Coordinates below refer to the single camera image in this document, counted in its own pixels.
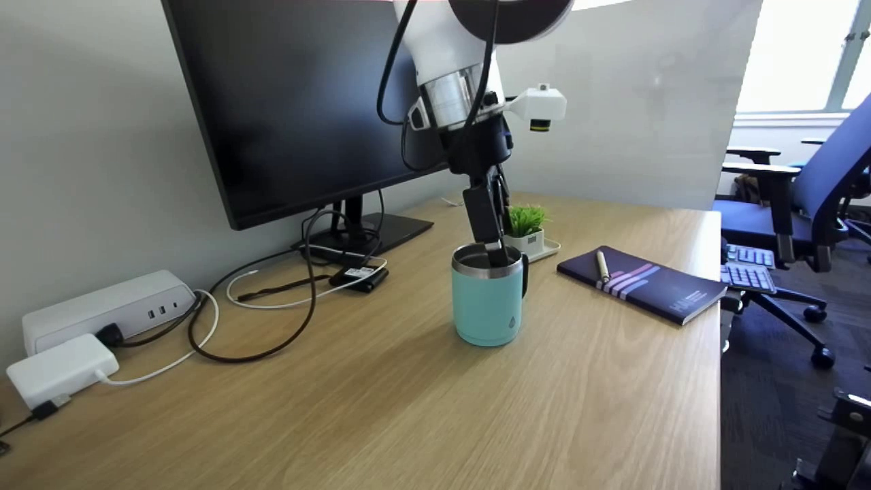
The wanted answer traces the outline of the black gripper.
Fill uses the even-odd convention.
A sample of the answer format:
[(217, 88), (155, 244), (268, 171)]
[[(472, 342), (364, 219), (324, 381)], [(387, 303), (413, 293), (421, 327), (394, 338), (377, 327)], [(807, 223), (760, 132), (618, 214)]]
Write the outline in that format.
[(462, 192), (468, 223), (477, 244), (493, 244), (493, 268), (509, 264), (504, 248), (504, 171), (511, 156), (511, 132), (504, 116), (472, 124), (471, 128), (440, 132), (443, 158), (451, 176), (466, 176)]

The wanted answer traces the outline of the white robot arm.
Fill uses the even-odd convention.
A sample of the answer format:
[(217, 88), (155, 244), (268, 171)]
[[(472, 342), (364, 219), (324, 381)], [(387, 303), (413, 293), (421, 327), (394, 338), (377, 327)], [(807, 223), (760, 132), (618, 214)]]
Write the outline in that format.
[(551, 30), (572, 0), (388, 0), (399, 16), (394, 41), (417, 68), (418, 99), (407, 124), (436, 128), (443, 161), (468, 178), (462, 192), (472, 244), (486, 268), (511, 261), (504, 235), (509, 229), (509, 192), (501, 165), (511, 156), (505, 116), (546, 132), (565, 116), (565, 97), (540, 82), (504, 99), (494, 48), (521, 45)]

